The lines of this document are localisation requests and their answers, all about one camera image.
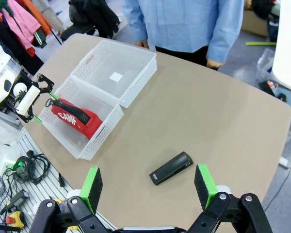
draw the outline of yellow tool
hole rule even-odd
[[[24,213],[21,211],[15,211],[5,218],[5,222],[12,227],[24,228],[26,226]]]

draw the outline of clothing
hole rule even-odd
[[[44,48],[47,45],[46,38],[44,36],[42,28],[39,28],[37,31],[34,32],[34,40],[33,45],[36,47]]]
[[[58,18],[56,13],[50,7],[42,11],[42,14],[52,25],[55,31],[57,32],[64,31],[64,23]]]
[[[244,0],[124,0],[123,11],[136,41],[195,52],[209,46],[207,56],[225,62],[239,35]]]
[[[261,19],[267,20],[268,15],[275,6],[272,0],[252,0],[252,9],[254,13]]]
[[[189,62],[194,62],[204,67],[207,65],[206,55],[208,51],[208,46],[201,47],[195,52],[175,52],[160,47],[155,48],[157,52],[162,52],[174,57],[181,58],[183,60],[187,60]]]
[[[13,11],[8,6],[8,1],[7,0],[0,0],[0,8],[5,9],[9,13],[9,16],[13,17]]]
[[[70,0],[69,4],[75,6],[77,14],[88,17],[89,23],[93,23],[110,38],[113,32],[118,31],[120,21],[105,0]]]
[[[69,6],[69,18],[73,24],[89,24],[90,19],[86,14],[79,14],[74,5]]]
[[[38,20],[40,23],[44,35],[52,34],[52,25],[47,21],[47,19],[43,16],[43,14],[39,11],[39,9],[30,1],[30,0],[22,0],[31,14]]]
[[[60,35],[60,38],[62,41],[66,41],[70,36],[75,33],[86,33],[88,35],[93,35],[95,33],[95,30],[96,29],[94,28],[94,26],[90,24],[73,24]]]
[[[11,50],[18,62],[32,75],[34,75],[43,65],[43,62],[37,55],[31,57],[27,53],[9,26],[2,22],[0,22],[0,39]]]
[[[13,11],[14,17],[9,16],[5,9],[2,11],[10,29],[18,36],[25,49],[32,48],[33,34],[41,25],[16,1],[8,0],[8,6]]]
[[[32,3],[39,9],[40,12],[49,8],[48,0],[32,0]]]
[[[267,19],[267,31],[272,42],[276,42],[278,38],[279,19],[268,18]]]
[[[12,51],[9,49],[9,47],[7,47],[7,46],[4,44],[4,42],[3,42],[1,39],[0,39],[0,45],[1,45],[1,47],[3,48],[3,51],[4,51],[5,53],[9,54],[13,59],[15,59],[15,57],[14,57]]]
[[[26,7],[26,5],[24,4],[23,0],[15,0],[18,2],[19,5],[21,5],[22,7]]]

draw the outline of white plastic basket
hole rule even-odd
[[[72,71],[128,108],[157,70],[156,53],[103,40]]]
[[[274,79],[272,74],[268,72],[272,68],[275,58],[275,52],[270,49],[265,49],[257,64],[256,77],[259,80]]]
[[[102,120],[101,126],[88,140],[53,114],[51,107],[44,108],[39,115],[42,124],[75,158],[91,160],[124,115],[118,101],[73,77],[69,77],[55,94],[79,108],[93,111]]]

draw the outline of green strip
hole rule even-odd
[[[50,92],[49,94],[50,94],[51,96],[53,96],[56,100],[59,99],[58,96],[56,96],[53,92]]]
[[[208,170],[207,165],[206,164],[199,164],[198,168],[200,170],[200,173],[202,174],[206,188],[208,190],[208,200],[207,200],[206,207],[205,207],[205,208],[207,208],[207,206],[210,204],[213,197],[217,194],[218,189],[215,186],[215,183],[213,181],[212,176],[210,175],[210,172]]]
[[[82,200],[87,203],[88,209],[94,215],[95,215],[95,212],[92,209],[92,205],[91,205],[89,196],[90,196],[90,192],[93,188],[94,180],[95,180],[97,172],[98,172],[98,167],[91,167],[89,169],[87,176],[86,176],[86,179],[85,179],[85,182],[84,182],[82,189],[80,191],[80,194],[79,194],[79,197],[82,198]]]
[[[36,116],[33,116],[33,119],[39,123],[42,123],[42,121],[39,118],[37,118]]]
[[[277,44],[276,42],[259,42],[259,41],[253,41],[253,42],[246,43],[246,45],[262,45],[262,46],[267,46],[267,45],[275,46],[276,44]]]

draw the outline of hand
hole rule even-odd
[[[214,60],[207,58],[207,67],[210,69],[218,69],[219,67],[223,66],[225,63],[223,62],[215,62]]]
[[[146,48],[146,49],[149,48],[149,45],[147,45],[147,40],[135,41],[135,45]]]

